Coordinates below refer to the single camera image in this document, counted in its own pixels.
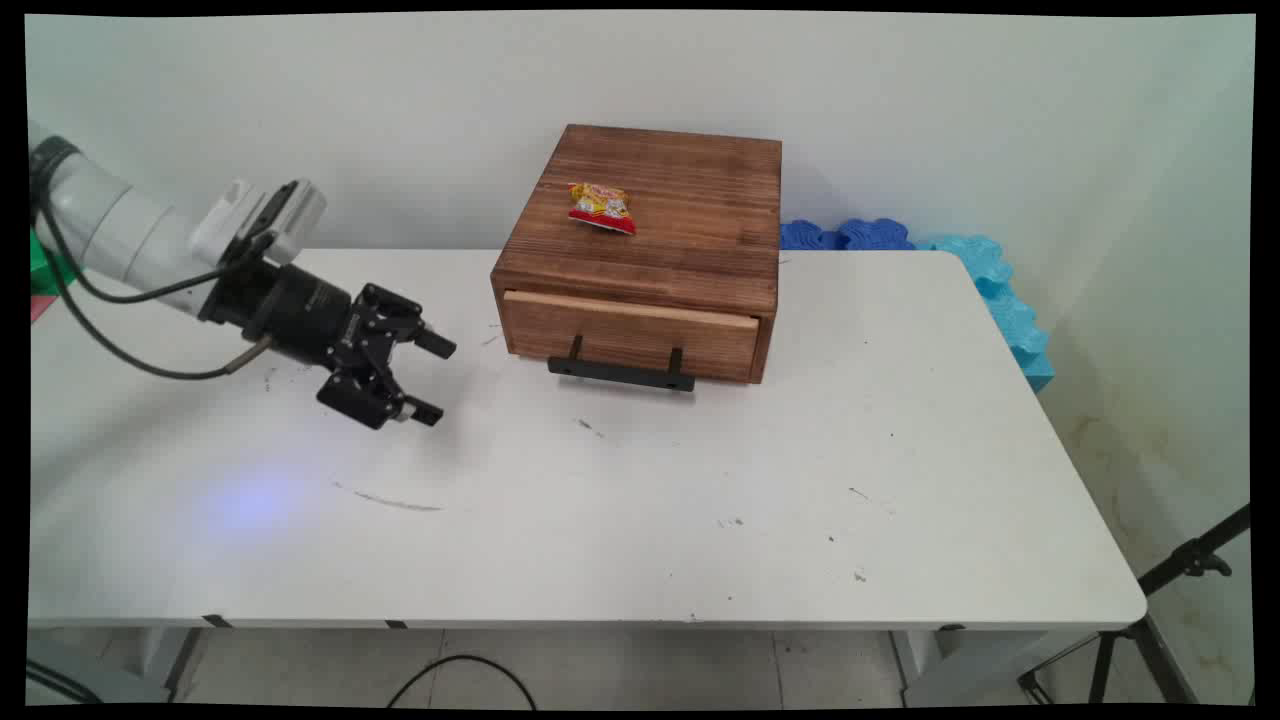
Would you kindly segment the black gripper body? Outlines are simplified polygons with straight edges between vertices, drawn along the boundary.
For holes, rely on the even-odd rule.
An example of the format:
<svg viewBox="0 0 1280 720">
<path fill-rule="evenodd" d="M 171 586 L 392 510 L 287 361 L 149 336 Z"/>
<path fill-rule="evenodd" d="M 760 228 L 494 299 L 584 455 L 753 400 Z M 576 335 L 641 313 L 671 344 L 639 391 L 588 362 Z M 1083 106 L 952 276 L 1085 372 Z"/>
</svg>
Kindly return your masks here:
<svg viewBox="0 0 1280 720">
<path fill-rule="evenodd" d="M 370 331 L 374 309 L 396 293 L 366 283 L 353 296 L 294 264 L 256 260 L 216 281 L 198 310 L 201 322 L 230 324 L 250 343 L 329 372 L 390 374 L 390 338 Z"/>
</svg>

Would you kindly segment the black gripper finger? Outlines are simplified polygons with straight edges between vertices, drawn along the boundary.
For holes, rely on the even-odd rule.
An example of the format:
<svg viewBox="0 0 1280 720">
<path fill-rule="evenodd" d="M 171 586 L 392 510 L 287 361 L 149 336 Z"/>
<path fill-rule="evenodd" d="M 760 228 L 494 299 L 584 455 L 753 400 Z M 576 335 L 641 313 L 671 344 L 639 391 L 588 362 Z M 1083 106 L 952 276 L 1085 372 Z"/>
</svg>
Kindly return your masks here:
<svg viewBox="0 0 1280 720">
<path fill-rule="evenodd" d="M 334 370 L 317 391 L 317 401 L 374 430 L 388 421 L 434 427 L 444 416 L 443 409 L 390 387 L 372 372 Z"/>
<path fill-rule="evenodd" d="M 378 284 L 366 284 L 355 299 L 357 331 L 416 347 L 440 359 L 451 359 L 457 345 L 438 334 L 424 319 L 415 301 Z"/>
</svg>

